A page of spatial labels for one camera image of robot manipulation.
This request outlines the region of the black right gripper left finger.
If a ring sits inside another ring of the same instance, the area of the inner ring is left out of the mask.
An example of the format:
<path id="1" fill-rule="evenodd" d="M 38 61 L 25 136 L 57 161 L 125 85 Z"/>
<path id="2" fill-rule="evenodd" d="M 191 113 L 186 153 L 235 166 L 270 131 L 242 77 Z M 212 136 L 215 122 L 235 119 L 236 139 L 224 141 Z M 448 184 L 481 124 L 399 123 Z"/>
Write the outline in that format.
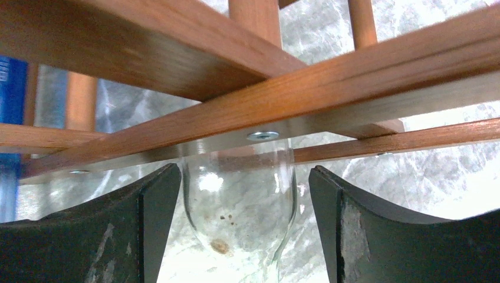
<path id="1" fill-rule="evenodd" d="M 156 282 L 182 176 L 167 164 L 37 221 L 1 225 L 2 282 Z"/>

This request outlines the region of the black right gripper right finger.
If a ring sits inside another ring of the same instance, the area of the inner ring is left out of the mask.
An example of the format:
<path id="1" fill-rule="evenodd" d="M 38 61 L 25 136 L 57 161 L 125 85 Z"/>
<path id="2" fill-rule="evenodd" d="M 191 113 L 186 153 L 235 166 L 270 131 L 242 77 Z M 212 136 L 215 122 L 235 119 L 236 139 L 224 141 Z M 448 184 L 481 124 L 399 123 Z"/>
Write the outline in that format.
<path id="1" fill-rule="evenodd" d="M 391 203 L 322 166 L 308 181 L 330 282 L 499 281 L 499 210 L 451 220 Z"/>

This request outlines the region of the clear glass bottle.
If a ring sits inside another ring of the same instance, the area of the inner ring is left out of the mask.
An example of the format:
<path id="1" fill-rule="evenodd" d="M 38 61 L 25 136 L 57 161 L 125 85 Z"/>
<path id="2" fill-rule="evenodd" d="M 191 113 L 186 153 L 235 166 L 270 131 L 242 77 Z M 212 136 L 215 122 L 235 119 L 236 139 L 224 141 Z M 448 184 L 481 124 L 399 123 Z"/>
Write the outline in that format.
<path id="1" fill-rule="evenodd" d="M 278 282 L 298 206 L 288 139 L 184 157 L 183 204 L 219 282 Z"/>

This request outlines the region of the brown wooden wine rack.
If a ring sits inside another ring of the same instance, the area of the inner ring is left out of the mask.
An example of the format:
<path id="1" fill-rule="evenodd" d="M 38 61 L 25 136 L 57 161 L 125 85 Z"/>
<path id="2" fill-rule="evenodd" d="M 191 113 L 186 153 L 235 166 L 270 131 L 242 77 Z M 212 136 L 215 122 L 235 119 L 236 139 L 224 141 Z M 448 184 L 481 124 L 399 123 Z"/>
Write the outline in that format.
<path id="1" fill-rule="evenodd" d="M 198 104 L 113 134 L 1 126 L 1 148 L 40 153 L 25 183 L 280 138 L 350 141 L 297 163 L 499 139 L 499 119 L 399 133 L 392 120 L 499 99 L 499 5 L 306 66 L 199 1 L 2 1 L 1 54 Z"/>

